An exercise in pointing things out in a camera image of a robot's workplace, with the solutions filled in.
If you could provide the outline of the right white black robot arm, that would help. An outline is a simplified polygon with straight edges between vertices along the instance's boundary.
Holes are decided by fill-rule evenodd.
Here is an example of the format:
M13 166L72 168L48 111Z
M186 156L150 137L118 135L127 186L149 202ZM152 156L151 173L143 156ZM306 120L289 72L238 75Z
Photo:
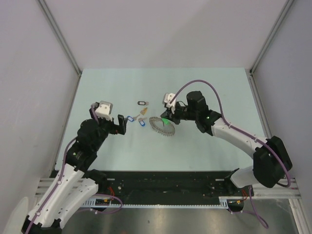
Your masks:
M253 160L252 166L235 169L225 178L225 191L229 195L237 195L243 187L257 183L272 188L283 177L289 177L288 171L293 164L280 138L258 137L226 123L220 113L208 107L200 91L189 92L185 106L174 97L173 93L165 94L163 104L166 110L161 114L162 118L176 125L182 120L194 121L200 132L227 141Z

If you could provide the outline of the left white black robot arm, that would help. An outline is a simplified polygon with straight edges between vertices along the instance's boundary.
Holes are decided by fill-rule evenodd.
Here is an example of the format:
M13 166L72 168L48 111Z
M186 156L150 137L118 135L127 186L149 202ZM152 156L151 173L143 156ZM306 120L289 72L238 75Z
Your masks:
M118 124L105 118L87 119L77 136L66 146L62 167L43 197L28 213L24 234L60 234L71 216L93 195L108 189L106 174L89 167L108 135L124 135L127 119L118 115Z

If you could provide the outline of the green key tag with key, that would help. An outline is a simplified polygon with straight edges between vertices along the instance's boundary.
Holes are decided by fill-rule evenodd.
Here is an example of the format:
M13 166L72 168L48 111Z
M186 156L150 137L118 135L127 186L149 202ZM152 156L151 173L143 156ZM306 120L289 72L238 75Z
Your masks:
M166 125L168 125L168 124L170 123L169 120L168 120L168 119L165 119L165 118L162 118L162 121L163 121L163 123L166 124Z

